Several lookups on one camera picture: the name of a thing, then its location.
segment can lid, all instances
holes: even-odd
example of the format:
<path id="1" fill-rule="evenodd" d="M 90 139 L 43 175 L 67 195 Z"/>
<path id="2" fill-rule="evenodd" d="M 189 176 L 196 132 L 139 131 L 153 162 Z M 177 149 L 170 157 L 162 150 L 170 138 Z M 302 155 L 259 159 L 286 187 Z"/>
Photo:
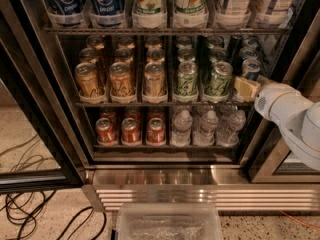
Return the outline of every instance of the can lid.
<path id="1" fill-rule="evenodd" d="M 90 61 L 99 57 L 99 52 L 94 48 L 84 48 L 79 53 L 80 61 Z"/>
<path id="2" fill-rule="evenodd" d="M 96 122 L 96 129 L 97 130 L 108 130 L 112 126 L 110 119 L 108 118 L 100 118 Z"/>
<path id="3" fill-rule="evenodd" d="M 193 42 L 190 36 L 178 36 L 176 39 L 176 47 L 190 47 L 192 48 Z"/>
<path id="4" fill-rule="evenodd" d="M 149 127 L 152 130 L 156 130 L 156 131 L 161 130 L 163 127 L 163 121 L 160 118 L 152 118 L 149 121 Z"/>
<path id="5" fill-rule="evenodd" d="M 217 60 L 224 60 L 228 57 L 228 52 L 222 47 L 215 47 L 210 50 L 209 56 Z"/>
<path id="6" fill-rule="evenodd" d="M 89 62 L 83 62 L 76 66 L 75 74 L 79 76 L 87 76 L 90 75 L 95 69 L 96 66 L 94 64 Z"/>
<path id="7" fill-rule="evenodd" d="M 129 65 L 124 62 L 115 62 L 110 67 L 110 73 L 115 76 L 122 76 L 129 72 Z"/>
<path id="8" fill-rule="evenodd" d="M 129 48 L 119 48 L 115 51 L 115 57 L 118 57 L 120 59 L 128 59 L 132 57 L 132 50 Z"/>
<path id="9" fill-rule="evenodd" d="M 187 75 L 198 72 L 198 66 L 192 61 L 184 61 L 179 64 L 179 72 Z"/>
<path id="10" fill-rule="evenodd" d="M 160 75 L 163 71 L 164 68 L 160 63 L 150 62 L 145 67 L 145 72 L 150 75 Z"/>
<path id="11" fill-rule="evenodd" d="M 259 72 L 262 69 L 262 64 L 256 59 L 246 59 L 242 63 L 242 69 Z"/>
<path id="12" fill-rule="evenodd" d="M 132 36 L 122 36 L 118 40 L 118 48 L 122 47 L 128 47 L 130 49 L 133 49 L 135 47 L 134 45 L 134 39 Z"/>
<path id="13" fill-rule="evenodd" d="M 215 64 L 214 70 L 223 76 L 229 76 L 232 75 L 233 68 L 228 62 L 219 61 Z"/>
<path id="14" fill-rule="evenodd" d="M 88 46 L 95 47 L 97 45 L 103 44 L 103 37 L 100 35 L 91 35 L 88 36 L 86 42 Z"/>
<path id="15" fill-rule="evenodd" d="M 243 47 L 240 49 L 239 56 L 242 59 L 257 59 L 258 53 L 250 47 Z"/>
<path id="16" fill-rule="evenodd" d="M 123 130 L 131 131 L 137 128 L 137 121 L 134 118 L 126 118 L 122 121 L 121 127 Z"/>
<path id="17" fill-rule="evenodd" d="M 165 57 L 164 50 L 161 48 L 151 48 L 147 52 L 147 57 L 154 60 L 162 60 Z"/>

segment water bottle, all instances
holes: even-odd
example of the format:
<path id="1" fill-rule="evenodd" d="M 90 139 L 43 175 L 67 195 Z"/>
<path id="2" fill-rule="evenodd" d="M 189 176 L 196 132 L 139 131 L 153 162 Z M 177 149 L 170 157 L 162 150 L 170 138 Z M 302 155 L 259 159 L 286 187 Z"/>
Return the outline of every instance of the water bottle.
<path id="1" fill-rule="evenodd" d="M 195 129 L 194 145 L 206 147 L 213 145 L 214 133 L 218 127 L 218 117 L 213 110 L 207 111 L 200 117 L 199 125 Z"/>
<path id="2" fill-rule="evenodd" d="M 218 129 L 217 144 L 225 147 L 232 147 L 238 144 L 238 134 L 246 122 L 246 114 L 239 110 L 228 117 L 225 129 Z"/>
<path id="3" fill-rule="evenodd" d="M 188 110 L 182 110 L 173 119 L 171 144 L 183 147 L 190 144 L 190 133 L 193 118 Z"/>

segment green can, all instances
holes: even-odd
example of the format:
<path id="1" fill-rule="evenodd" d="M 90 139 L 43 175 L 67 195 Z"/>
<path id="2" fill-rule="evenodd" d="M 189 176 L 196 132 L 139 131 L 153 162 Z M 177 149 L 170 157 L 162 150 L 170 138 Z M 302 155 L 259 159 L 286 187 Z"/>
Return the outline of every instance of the green can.
<path id="1" fill-rule="evenodd" d="M 177 74 L 177 91 L 181 96 L 191 96 L 197 92 L 198 66 L 192 61 L 180 63 Z"/>
<path id="2" fill-rule="evenodd" d="M 215 97 L 226 95 L 232 79 L 232 71 L 232 66 L 224 61 L 212 65 L 210 76 L 205 84 L 205 94 Z"/>

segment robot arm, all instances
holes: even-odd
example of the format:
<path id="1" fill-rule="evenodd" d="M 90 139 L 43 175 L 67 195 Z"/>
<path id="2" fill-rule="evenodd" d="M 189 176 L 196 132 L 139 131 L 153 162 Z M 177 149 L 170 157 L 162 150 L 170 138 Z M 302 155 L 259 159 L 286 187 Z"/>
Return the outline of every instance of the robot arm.
<path id="1" fill-rule="evenodd" d="M 271 83 L 261 87 L 255 109 L 279 127 L 304 164 L 320 170 L 320 102 L 309 101 L 289 85 Z"/>

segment plastic container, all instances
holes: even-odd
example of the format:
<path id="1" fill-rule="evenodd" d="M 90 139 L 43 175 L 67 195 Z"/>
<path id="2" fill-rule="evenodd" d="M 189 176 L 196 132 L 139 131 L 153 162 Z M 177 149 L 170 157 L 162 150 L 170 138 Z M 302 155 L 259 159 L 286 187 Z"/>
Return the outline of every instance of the plastic container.
<path id="1" fill-rule="evenodd" d="M 222 240 L 218 212 L 209 203 L 123 204 L 118 240 Z"/>

